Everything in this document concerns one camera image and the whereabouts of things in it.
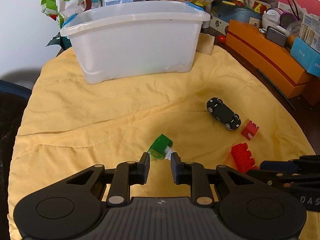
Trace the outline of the green toy block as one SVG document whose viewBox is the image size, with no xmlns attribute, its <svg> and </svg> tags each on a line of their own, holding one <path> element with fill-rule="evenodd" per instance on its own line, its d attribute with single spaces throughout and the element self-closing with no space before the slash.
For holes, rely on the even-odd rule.
<svg viewBox="0 0 320 240">
<path fill-rule="evenodd" d="M 148 149 L 148 154 L 158 160 L 171 159 L 173 142 L 164 134 L 161 134 Z"/>
</svg>

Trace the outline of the brown wooden cube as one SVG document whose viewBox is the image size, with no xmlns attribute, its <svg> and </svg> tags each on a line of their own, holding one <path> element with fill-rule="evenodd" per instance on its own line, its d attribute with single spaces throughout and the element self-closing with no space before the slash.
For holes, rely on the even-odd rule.
<svg viewBox="0 0 320 240">
<path fill-rule="evenodd" d="M 214 47 L 215 37 L 209 34 L 199 34 L 196 51 L 206 55 L 211 55 Z"/>
</svg>

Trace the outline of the red toy brick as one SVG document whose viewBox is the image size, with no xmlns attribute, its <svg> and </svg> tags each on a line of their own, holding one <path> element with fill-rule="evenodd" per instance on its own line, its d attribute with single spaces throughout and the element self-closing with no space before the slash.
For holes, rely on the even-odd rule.
<svg viewBox="0 0 320 240">
<path fill-rule="evenodd" d="M 231 149 L 231 156 L 236 168 L 241 173 L 247 173 L 249 170 L 257 170 L 255 159 L 252 158 L 251 151 L 246 143 L 237 144 Z"/>
</svg>

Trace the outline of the yellow cloth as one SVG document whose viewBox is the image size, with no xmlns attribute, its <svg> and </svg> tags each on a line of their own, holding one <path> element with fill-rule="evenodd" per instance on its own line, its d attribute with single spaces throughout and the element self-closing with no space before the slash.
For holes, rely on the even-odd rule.
<svg viewBox="0 0 320 240">
<path fill-rule="evenodd" d="M 115 168 L 139 160 L 161 134 L 183 161 L 207 168 L 234 166 L 232 146 L 246 139 L 207 111 L 217 97 L 241 122 L 259 126 L 248 148 L 257 164 L 313 155 L 301 128 L 269 90 L 220 47 L 196 53 L 187 73 L 128 77 L 90 85 L 73 49 L 41 70 L 18 129 L 8 188 L 11 239 L 20 239 L 13 219 L 26 195 L 94 164 Z"/>
</svg>

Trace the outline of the black toy car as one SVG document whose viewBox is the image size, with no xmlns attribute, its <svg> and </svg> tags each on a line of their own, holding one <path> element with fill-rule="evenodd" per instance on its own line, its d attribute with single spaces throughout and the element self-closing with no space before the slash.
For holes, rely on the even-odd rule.
<svg viewBox="0 0 320 240">
<path fill-rule="evenodd" d="M 234 131 L 240 127 L 240 116 L 225 105 L 220 98 L 209 99 L 206 107 L 208 112 L 228 130 Z"/>
</svg>

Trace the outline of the small red toy block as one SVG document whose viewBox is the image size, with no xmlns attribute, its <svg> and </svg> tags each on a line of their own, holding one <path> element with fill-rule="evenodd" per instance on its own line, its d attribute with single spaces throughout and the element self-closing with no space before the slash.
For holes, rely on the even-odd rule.
<svg viewBox="0 0 320 240">
<path fill-rule="evenodd" d="M 258 130 L 259 126 L 257 126 L 252 120 L 249 120 L 248 124 L 242 130 L 241 135 L 250 141 L 256 135 Z"/>
</svg>

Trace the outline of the orange cardboard box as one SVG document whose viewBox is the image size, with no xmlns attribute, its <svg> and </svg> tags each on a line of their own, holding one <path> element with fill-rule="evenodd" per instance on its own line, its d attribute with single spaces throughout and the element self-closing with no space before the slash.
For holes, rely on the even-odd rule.
<svg viewBox="0 0 320 240">
<path fill-rule="evenodd" d="M 287 49 L 249 23 L 231 20 L 226 45 L 260 70 L 288 99 L 302 94 L 311 79 Z"/>
</svg>

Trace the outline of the light blue carton box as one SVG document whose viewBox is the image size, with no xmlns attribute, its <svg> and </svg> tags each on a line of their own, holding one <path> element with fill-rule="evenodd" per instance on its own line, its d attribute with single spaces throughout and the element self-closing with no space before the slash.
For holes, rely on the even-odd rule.
<svg viewBox="0 0 320 240">
<path fill-rule="evenodd" d="M 306 70 L 307 73 L 320 77 L 319 53 L 296 37 L 290 55 Z"/>
</svg>

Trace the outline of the white plastic storage bin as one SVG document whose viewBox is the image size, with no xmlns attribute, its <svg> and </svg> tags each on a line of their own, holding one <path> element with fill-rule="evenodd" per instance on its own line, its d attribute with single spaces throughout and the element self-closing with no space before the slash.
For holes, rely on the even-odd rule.
<svg viewBox="0 0 320 240">
<path fill-rule="evenodd" d="M 141 1 L 85 11 L 60 31 L 90 84 L 191 70 L 202 24 L 210 15 L 174 1 Z"/>
</svg>

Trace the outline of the red ball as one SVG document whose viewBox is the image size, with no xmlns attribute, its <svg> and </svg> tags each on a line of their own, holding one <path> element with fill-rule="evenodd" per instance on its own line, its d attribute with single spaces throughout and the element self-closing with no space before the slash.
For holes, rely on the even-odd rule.
<svg viewBox="0 0 320 240">
<path fill-rule="evenodd" d="M 224 35 L 219 35 L 219 36 L 217 37 L 217 40 L 218 40 L 219 43 L 225 44 L 225 42 L 226 42 L 226 37 L 225 37 Z"/>
</svg>

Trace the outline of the dark blue chair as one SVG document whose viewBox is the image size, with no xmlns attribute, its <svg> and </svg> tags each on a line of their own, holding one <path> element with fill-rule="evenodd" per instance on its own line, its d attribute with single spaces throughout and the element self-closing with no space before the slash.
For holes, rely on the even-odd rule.
<svg viewBox="0 0 320 240">
<path fill-rule="evenodd" d="M 31 89 L 11 83 L 8 81 L 0 80 L 1 92 L 15 94 L 17 96 L 29 99 L 31 96 Z"/>
</svg>

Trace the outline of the grey phone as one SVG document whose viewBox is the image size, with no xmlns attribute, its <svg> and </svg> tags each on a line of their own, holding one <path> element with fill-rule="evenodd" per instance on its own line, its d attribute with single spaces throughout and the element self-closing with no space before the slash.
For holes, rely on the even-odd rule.
<svg viewBox="0 0 320 240">
<path fill-rule="evenodd" d="M 272 26 L 268 26 L 268 28 L 266 29 L 265 36 L 268 40 L 274 42 L 275 44 L 281 47 L 285 47 L 285 44 L 287 42 L 287 36 L 278 29 Z"/>
</svg>

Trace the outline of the blue toy box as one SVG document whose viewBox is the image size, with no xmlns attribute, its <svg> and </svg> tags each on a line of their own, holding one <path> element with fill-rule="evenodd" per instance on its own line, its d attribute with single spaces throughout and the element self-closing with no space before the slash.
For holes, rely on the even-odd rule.
<svg viewBox="0 0 320 240">
<path fill-rule="evenodd" d="M 255 27 L 262 25 L 262 15 L 245 7 L 230 5 L 222 2 L 212 3 L 212 18 L 210 27 L 226 35 L 231 20 L 249 23 Z"/>
</svg>

